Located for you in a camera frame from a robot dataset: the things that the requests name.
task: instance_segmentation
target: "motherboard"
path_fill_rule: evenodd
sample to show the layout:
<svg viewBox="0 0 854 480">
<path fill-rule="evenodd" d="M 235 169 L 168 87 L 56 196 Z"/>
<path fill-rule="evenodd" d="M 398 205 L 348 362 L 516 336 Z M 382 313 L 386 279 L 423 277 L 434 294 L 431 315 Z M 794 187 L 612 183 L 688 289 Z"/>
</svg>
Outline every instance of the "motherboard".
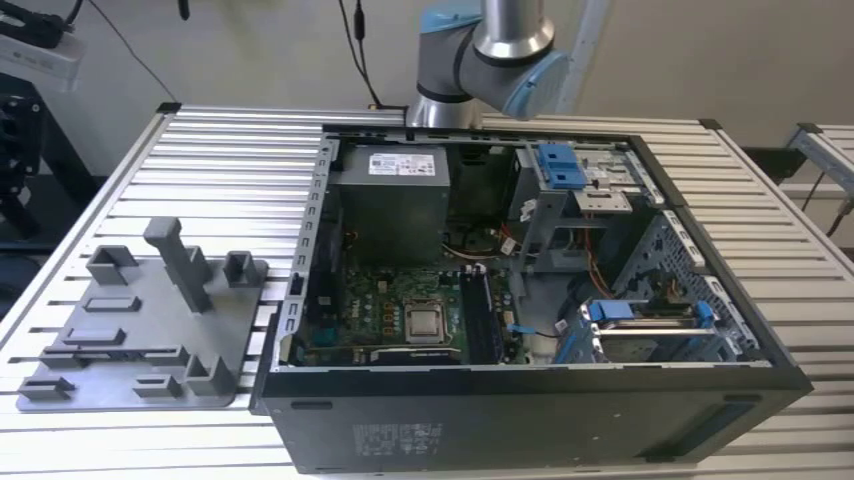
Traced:
<svg viewBox="0 0 854 480">
<path fill-rule="evenodd" d="M 416 356 L 468 364 L 484 341 L 495 346 L 486 348 L 491 361 L 522 358 L 506 328 L 515 322 L 507 272 L 484 268 L 475 281 L 468 268 L 350 267 L 338 315 L 308 329 L 306 365 L 412 364 Z"/>
</svg>

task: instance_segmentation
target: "black cable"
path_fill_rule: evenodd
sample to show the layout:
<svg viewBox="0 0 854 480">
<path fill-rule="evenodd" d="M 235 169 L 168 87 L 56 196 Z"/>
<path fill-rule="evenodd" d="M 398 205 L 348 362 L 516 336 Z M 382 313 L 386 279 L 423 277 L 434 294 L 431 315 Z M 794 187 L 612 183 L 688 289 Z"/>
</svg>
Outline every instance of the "black cable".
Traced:
<svg viewBox="0 0 854 480">
<path fill-rule="evenodd" d="M 175 95 L 172 94 L 172 91 L 169 90 L 169 87 L 165 86 L 165 84 L 163 83 L 163 80 L 160 80 L 160 77 L 157 77 L 157 75 L 151 70 L 151 68 L 148 68 L 148 65 L 145 65 L 145 62 L 143 62 L 143 59 L 139 58 L 139 55 L 136 55 L 136 52 L 133 51 L 133 47 L 131 47 L 131 44 L 128 43 L 127 38 L 124 38 L 124 35 L 121 35 L 121 32 L 116 28 L 116 25 L 112 23 L 112 20 L 109 20 L 109 17 L 107 16 L 104 11 L 101 10 L 101 7 L 97 6 L 97 3 L 95 3 L 95 0 L 88 0 L 88 1 L 89 1 L 89 4 L 92 5 L 92 7 L 95 8 L 95 10 L 97 10 L 97 13 L 100 14 L 101 18 L 104 19 L 104 21 L 109 25 L 109 28 L 112 28 L 112 31 L 116 32 L 116 35 L 119 36 L 119 39 L 121 40 L 121 43 L 124 43 L 124 46 L 127 47 L 128 52 L 131 53 L 131 56 L 139 62 L 140 66 L 145 69 L 145 71 L 151 74 L 151 77 L 155 79 L 155 81 L 160 84 L 160 86 L 163 87 L 163 90 L 165 90 L 165 93 L 169 96 L 169 99 L 173 102 L 177 102 L 177 99 L 175 98 Z"/>
<path fill-rule="evenodd" d="M 344 9 L 344 0 L 338 0 L 338 7 L 342 10 L 342 19 L 344 21 L 344 33 L 347 34 L 347 44 L 350 45 L 350 55 L 352 56 L 352 63 L 356 66 L 356 71 L 362 76 L 362 80 L 364 80 L 364 85 L 368 87 L 368 92 L 371 93 L 371 99 L 374 100 L 376 107 L 382 108 L 383 102 L 379 101 L 379 97 L 376 96 L 376 92 L 374 91 L 374 86 L 371 85 L 371 80 L 368 79 L 368 76 L 363 67 L 359 65 L 359 59 L 356 58 L 356 48 L 352 44 L 352 37 L 350 36 L 350 20 L 347 19 L 347 10 Z"/>
<path fill-rule="evenodd" d="M 801 207 L 801 211 L 806 212 L 806 206 L 810 204 L 810 200 L 813 200 L 813 195 L 815 194 L 815 189 L 818 188 L 818 184 L 822 183 L 825 179 L 825 172 L 818 174 L 818 178 L 815 179 L 815 183 L 813 184 L 813 189 L 806 196 L 806 200 L 803 201 L 803 206 Z"/>
<path fill-rule="evenodd" d="M 833 236 L 834 233 L 837 233 L 837 228 L 839 228 L 839 223 L 842 223 L 842 217 L 845 217 L 845 215 L 839 213 L 833 221 L 833 224 L 830 225 L 830 230 L 827 230 L 826 235 L 829 237 Z"/>
<path fill-rule="evenodd" d="M 65 25 L 72 25 L 80 14 L 80 7 L 83 7 L 83 0 L 75 0 L 75 6 L 71 7 L 71 13 L 65 17 Z"/>
</svg>

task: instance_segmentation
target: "black bracket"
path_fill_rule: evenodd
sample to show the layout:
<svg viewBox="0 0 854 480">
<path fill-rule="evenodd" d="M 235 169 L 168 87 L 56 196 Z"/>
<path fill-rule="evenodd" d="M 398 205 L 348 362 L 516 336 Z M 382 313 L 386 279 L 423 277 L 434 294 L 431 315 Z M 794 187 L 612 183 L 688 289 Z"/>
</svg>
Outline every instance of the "black bracket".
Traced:
<svg viewBox="0 0 854 480">
<path fill-rule="evenodd" d="M 39 233 L 39 223 L 17 197 L 27 177 L 39 173 L 43 112 L 32 98 L 0 97 L 0 215 L 23 238 Z"/>
<path fill-rule="evenodd" d="M 13 3 L 0 0 L 0 13 L 17 20 L 0 22 L 0 35 L 40 48 L 56 48 L 68 30 L 65 20 L 59 15 L 31 12 Z"/>
</svg>

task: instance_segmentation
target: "white label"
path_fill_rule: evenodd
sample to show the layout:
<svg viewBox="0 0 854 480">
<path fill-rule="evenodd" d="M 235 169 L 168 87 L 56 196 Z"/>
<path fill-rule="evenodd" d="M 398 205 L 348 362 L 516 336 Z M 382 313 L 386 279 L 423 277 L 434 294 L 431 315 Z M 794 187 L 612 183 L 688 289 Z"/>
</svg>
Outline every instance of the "white label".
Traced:
<svg viewBox="0 0 854 480">
<path fill-rule="evenodd" d="M 555 330 L 558 331 L 558 333 L 563 333 L 567 328 L 570 328 L 570 324 L 564 319 L 560 319 L 560 321 L 555 323 Z"/>
<path fill-rule="evenodd" d="M 375 153 L 371 155 L 368 175 L 402 175 L 432 177 L 436 175 L 436 164 L 432 155 Z"/>
<path fill-rule="evenodd" d="M 516 241 L 512 238 L 507 237 L 504 243 L 502 243 L 502 253 L 504 255 L 511 255 L 514 248 L 516 248 Z"/>
</svg>

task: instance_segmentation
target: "slotted aluminum surface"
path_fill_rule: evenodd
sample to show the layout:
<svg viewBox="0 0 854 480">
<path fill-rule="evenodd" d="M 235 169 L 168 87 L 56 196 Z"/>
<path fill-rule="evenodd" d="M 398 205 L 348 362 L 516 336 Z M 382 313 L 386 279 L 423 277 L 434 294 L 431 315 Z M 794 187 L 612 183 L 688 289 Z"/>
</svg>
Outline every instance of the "slotted aluminum surface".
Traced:
<svg viewBox="0 0 854 480">
<path fill-rule="evenodd" d="M 81 479 L 296 477 L 272 424 L 248 414 L 247 403 L 271 302 L 287 286 L 320 125 L 400 122 L 398 113 L 187 106 L 155 118 L 0 323 L 0 338 L 8 339 L 0 350 L 0 473 Z M 726 134 L 695 121 L 582 117 L 520 123 L 492 116 L 486 128 L 643 136 L 815 392 L 695 466 L 400 477 L 854 478 L 854 267 Z M 217 411 L 17 413 L 15 390 L 85 288 L 85 255 L 107 243 L 152 254 L 140 234 L 157 215 L 181 217 L 187 244 L 208 255 L 251 249 L 271 263 L 243 393 Z"/>
</svg>

